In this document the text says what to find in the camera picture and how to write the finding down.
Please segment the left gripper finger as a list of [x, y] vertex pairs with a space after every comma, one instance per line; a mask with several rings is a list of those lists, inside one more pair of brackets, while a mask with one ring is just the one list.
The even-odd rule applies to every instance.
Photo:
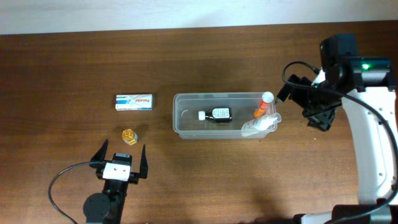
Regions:
[[105, 160], [108, 143], [109, 141], [106, 139], [100, 149], [90, 159], [90, 162], [103, 162]]
[[149, 166], [146, 158], [146, 145], [142, 147], [141, 161], [139, 166], [139, 178], [146, 179], [149, 171]]

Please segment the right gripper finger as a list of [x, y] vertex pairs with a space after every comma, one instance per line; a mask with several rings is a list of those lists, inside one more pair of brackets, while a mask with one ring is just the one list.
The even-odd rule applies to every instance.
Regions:
[[319, 129], [320, 131], [328, 131], [331, 128], [334, 118], [334, 111], [317, 114], [308, 118], [308, 126]]
[[276, 99], [275, 99], [275, 103], [276, 103], [276, 104], [277, 104], [277, 103], [283, 103], [283, 102], [288, 98], [288, 96], [290, 95], [290, 93], [291, 93], [291, 86], [285, 84], [285, 85], [280, 89], [280, 91], [278, 92], [278, 94], [277, 94], [277, 96], [276, 96]]

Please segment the orange tube white cap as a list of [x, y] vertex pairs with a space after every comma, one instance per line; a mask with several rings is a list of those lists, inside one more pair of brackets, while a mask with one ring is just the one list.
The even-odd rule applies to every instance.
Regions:
[[264, 116], [266, 114], [268, 107], [273, 103], [273, 101], [274, 101], [274, 95], [269, 91], [264, 92], [262, 94], [262, 98], [258, 105], [258, 108], [254, 112], [254, 117], [260, 118], [261, 116]]

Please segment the clear white sanitizer bottle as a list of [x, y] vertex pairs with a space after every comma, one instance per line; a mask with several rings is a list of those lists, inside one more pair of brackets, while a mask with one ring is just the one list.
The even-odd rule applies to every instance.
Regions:
[[265, 134], [273, 132], [277, 124], [282, 121], [281, 115], [279, 113], [274, 113], [271, 115], [264, 115], [256, 119], [252, 119], [243, 124], [241, 128], [241, 135], [244, 138], [257, 134]]

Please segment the dark syrup bottle white cap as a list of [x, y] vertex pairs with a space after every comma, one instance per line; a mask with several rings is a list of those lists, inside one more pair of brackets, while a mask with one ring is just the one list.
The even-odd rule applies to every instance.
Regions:
[[231, 108], [213, 108], [208, 111], [199, 111], [198, 119], [214, 123], [229, 123], [233, 120], [233, 115]]

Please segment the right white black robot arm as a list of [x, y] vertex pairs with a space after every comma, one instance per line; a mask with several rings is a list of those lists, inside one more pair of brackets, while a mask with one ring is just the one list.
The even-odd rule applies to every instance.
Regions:
[[294, 223], [396, 223], [396, 79], [385, 57], [358, 53], [353, 34], [320, 43], [322, 65], [314, 80], [292, 75], [276, 101], [292, 100], [309, 126], [327, 131], [338, 108], [349, 121], [358, 169], [358, 203], [335, 205], [325, 213], [297, 214]]

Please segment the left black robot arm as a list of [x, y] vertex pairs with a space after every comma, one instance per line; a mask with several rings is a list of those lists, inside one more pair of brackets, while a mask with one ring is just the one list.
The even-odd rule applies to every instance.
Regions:
[[90, 195], [84, 202], [83, 213], [87, 223], [120, 223], [123, 215], [127, 190], [130, 184], [138, 184], [146, 179], [149, 166], [146, 148], [142, 148], [139, 172], [132, 172], [132, 156], [115, 153], [111, 160], [106, 160], [108, 140], [90, 160], [90, 167], [96, 169], [96, 176], [104, 180], [100, 193]]

